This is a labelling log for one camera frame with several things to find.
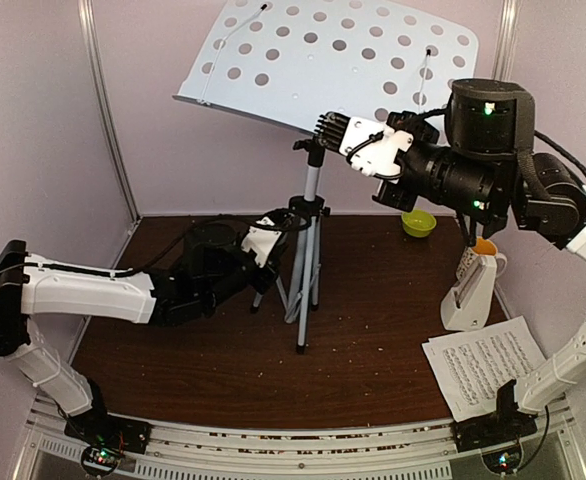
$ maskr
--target patterned mug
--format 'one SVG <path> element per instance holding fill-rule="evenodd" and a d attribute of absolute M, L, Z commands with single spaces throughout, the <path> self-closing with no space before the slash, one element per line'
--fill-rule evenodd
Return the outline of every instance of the patterned mug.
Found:
<path fill-rule="evenodd" d="M 504 270 L 506 270 L 506 265 L 508 264 L 508 259 L 506 258 L 506 255 L 500 253 L 497 249 L 497 245 L 495 245 L 492 241 L 478 237 L 475 246 L 466 247 L 464 253 L 462 254 L 460 264 L 458 265 L 457 271 L 455 272 L 455 276 L 458 280 L 460 280 L 464 276 L 464 274 L 471 266 L 471 264 L 480 255 L 491 255 L 495 257 L 495 260 L 497 262 L 498 277 L 504 273 Z"/>

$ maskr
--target green bowl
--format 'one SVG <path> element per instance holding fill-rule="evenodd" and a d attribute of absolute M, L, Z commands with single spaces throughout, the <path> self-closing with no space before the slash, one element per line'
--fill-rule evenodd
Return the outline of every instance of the green bowl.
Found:
<path fill-rule="evenodd" d="M 415 238 L 428 237 L 435 227 L 437 220 L 430 213 L 422 210 L 413 210 L 402 214 L 404 231 Z"/>

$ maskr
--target robotic arm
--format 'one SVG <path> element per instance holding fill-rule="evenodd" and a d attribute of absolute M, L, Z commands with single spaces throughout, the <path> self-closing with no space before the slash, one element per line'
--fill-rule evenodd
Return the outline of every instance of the robotic arm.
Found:
<path fill-rule="evenodd" d="M 275 283 L 284 232 L 304 228 L 291 227 L 296 215 L 275 210 L 245 234 L 218 219 L 196 224 L 171 245 L 182 240 L 184 251 L 166 270 L 69 265 L 28 253 L 25 242 L 11 241 L 0 255 L 0 357 L 55 400 L 68 435 L 98 451 L 143 453 L 150 425 L 109 415 L 98 386 L 60 358 L 30 317 L 93 315 L 159 326 L 210 317 L 247 286 L 263 294 Z M 109 459 L 97 457 L 100 464 Z"/>
<path fill-rule="evenodd" d="M 538 136 L 572 158 L 534 130 L 534 113 L 533 98 L 519 85 L 458 80 L 446 109 L 392 113 L 386 124 L 330 112 L 314 140 L 379 179 L 378 203 L 410 211 L 424 197 L 455 210 L 469 245 L 478 224 L 484 238 L 504 229 L 510 207 L 519 229 L 586 261 L 586 186 L 555 156 L 533 153 Z M 442 114 L 450 147 L 435 145 L 438 132 L 425 121 Z M 586 323 L 542 366 L 504 385 L 494 413 L 455 424 L 458 450 L 535 433 L 535 416 L 585 373 Z"/>

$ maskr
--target tripod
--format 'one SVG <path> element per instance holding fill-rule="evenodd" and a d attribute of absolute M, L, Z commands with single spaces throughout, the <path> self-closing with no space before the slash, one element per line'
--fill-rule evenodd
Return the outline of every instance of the tripod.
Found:
<path fill-rule="evenodd" d="M 331 210 L 324 206 L 324 199 L 317 195 L 320 170 L 324 165 L 326 150 L 313 140 L 299 140 L 293 150 L 308 152 L 306 185 L 304 195 L 289 200 L 289 208 L 304 212 L 310 219 L 311 226 L 298 233 L 295 261 L 289 293 L 286 295 L 282 279 L 277 279 L 277 287 L 285 308 L 284 321 L 293 323 L 298 318 L 300 326 L 297 335 L 297 353 L 306 349 L 309 309 L 315 311 L 320 306 L 320 226 L 323 216 L 329 216 Z M 262 295 L 257 294 L 251 312 L 260 308 Z"/>

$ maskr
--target mug handle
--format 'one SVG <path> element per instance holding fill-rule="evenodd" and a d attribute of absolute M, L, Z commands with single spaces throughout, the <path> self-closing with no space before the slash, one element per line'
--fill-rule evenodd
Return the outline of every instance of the mug handle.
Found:
<path fill-rule="evenodd" d="M 495 255 L 495 261 L 497 262 L 497 273 L 495 277 L 499 278 L 506 270 L 506 266 L 509 264 L 509 259 L 506 258 L 506 255 L 503 253 L 498 253 Z"/>

